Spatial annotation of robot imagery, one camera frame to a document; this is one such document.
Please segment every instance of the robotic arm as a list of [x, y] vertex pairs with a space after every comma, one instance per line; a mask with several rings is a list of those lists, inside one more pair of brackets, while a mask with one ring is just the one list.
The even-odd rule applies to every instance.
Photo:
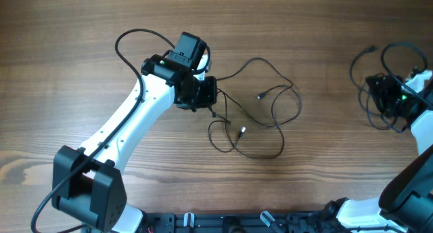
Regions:
[[[54, 194], [56, 209], [81, 220], [93, 231], [150, 233], [347, 233], [433, 232], [433, 111], [425, 110], [412, 121], [411, 130], [422, 154], [388, 185], [381, 198], [365, 201], [342, 198], [316, 212], [260, 215], [175, 215], [145, 213], [127, 204], [122, 182], [132, 152], [172, 104], [196, 111], [217, 100], [205, 42], [183, 33], [168, 57], [154, 55], [144, 61], [141, 78], [145, 93], [141, 103], [104, 149]], [[54, 158], [53, 188], [78, 167], [115, 129], [137, 101], [139, 82], [108, 122], [78, 149], [63, 146]]]

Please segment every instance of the wooden table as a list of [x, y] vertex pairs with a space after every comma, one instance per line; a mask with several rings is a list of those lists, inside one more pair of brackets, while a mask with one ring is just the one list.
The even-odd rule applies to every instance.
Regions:
[[[52, 161], [62, 145], [76, 148], [95, 133], [135, 83], [114, 52], [118, 35], [149, 28], [176, 42], [200, 36], [212, 50], [210, 74], [224, 77], [246, 60], [268, 59], [296, 84], [302, 113], [282, 127], [283, 154], [252, 160], [222, 154], [208, 141], [214, 119], [172, 107], [133, 153], [124, 174], [128, 201], [147, 212], [320, 209], [347, 196], [379, 196], [416, 156], [410, 131], [370, 127], [348, 78], [354, 56], [368, 45], [410, 41], [433, 54], [430, 0], [0, 0], [0, 232], [28, 232], [37, 205], [51, 190]], [[135, 65], [168, 45], [144, 33], [121, 51]], [[383, 71], [380, 53], [365, 56], [355, 79]], [[420, 60], [394, 51], [388, 61], [406, 75]], [[220, 82], [258, 119], [271, 121], [272, 98], [257, 93], [283, 81], [254, 63]], [[214, 108], [223, 111], [222, 97]], [[278, 101], [278, 119], [296, 111], [293, 96]], [[231, 130], [247, 133], [248, 152], [277, 152], [275, 129], [251, 123], [229, 105]], [[217, 145], [229, 147], [222, 125]], [[40, 230], [77, 224], [48, 206]]]

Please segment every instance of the wood grain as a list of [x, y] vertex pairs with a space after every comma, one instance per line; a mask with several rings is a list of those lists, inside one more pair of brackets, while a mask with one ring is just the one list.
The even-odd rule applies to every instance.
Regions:
[[[207, 139], [213, 119], [175, 107], [164, 113], [132, 155], [124, 175], [129, 202], [148, 212], [320, 209], [347, 196], [379, 196], [416, 156], [410, 132], [376, 131], [357, 104], [348, 67], [364, 47], [410, 41], [433, 54], [428, 0], [0, 0], [0, 232], [28, 232], [50, 191], [52, 160], [77, 147], [119, 107], [135, 83], [114, 53], [118, 35], [150, 28], [176, 42], [183, 31], [212, 49], [211, 74], [224, 77], [246, 60], [267, 58], [296, 84], [302, 113], [282, 127], [283, 154], [271, 161], [221, 154]], [[168, 45], [146, 34], [120, 44], [136, 66]], [[420, 60], [406, 51], [388, 57], [406, 75]], [[383, 71], [379, 53], [356, 67], [359, 82]], [[270, 100], [257, 93], [281, 79], [255, 63], [219, 87], [264, 121]], [[294, 97], [277, 117], [296, 111]], [[221, 97], [214, 108], [223, 111]], [[252, 124], [229, 105], [240, 148], [277, 152], [278, 132]], [[215, 142], [227, 147], [221, 126]], [[77, 221], [48, 206], [39, 227], [53, 232]]]

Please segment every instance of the wooden surface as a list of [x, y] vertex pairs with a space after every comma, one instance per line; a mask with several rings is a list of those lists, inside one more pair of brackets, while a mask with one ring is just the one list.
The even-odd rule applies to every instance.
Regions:
[[[357, 104], [348, 78], [353, 57], [368, 45], [410, 41], [433, 54], [430, 0], [0, 0], [0, 232], [28, 232], [51, 189], [52, 161], [62, 145], [76, 148], [119, 107], [135, 77], [114, 52], [118, 35], [150, 28], [176, 42], [182, 31], [212, 49], [211, 74], [224, 77], [247, 59], [271, 61], [296, 84], [302, 113], [282, 127], [283, 154], [251, 160], [221, 154], [207, 138], [207, 110], [164, 113], [133, 153], [124, 175], [129, 202], [148, 212], [320, 209], [344, 196], [379, 196], [416, 156], [410, 132], [376, 131]], [[136, 66], [168, 45], [136, 33], [120, 44]], [[419, 59], [390, 54], [397, 74]], [[364, 57], [355, 78], [382, 71], [379, 53]], [[270, 121], [269, 100], [257, 93], [282, 81], [255, 63], [219, 87]], [[223, 103], [215, 105], [222, 112]], [[277, 117], [296, 111], [291, 95]], [[229, 105], [240, 148], [277, 152], [278, 132], [248, 121]], [[227, 147], [220, 125], [213, 129]], [[78, 222], [48, 206], [39, 228]]]

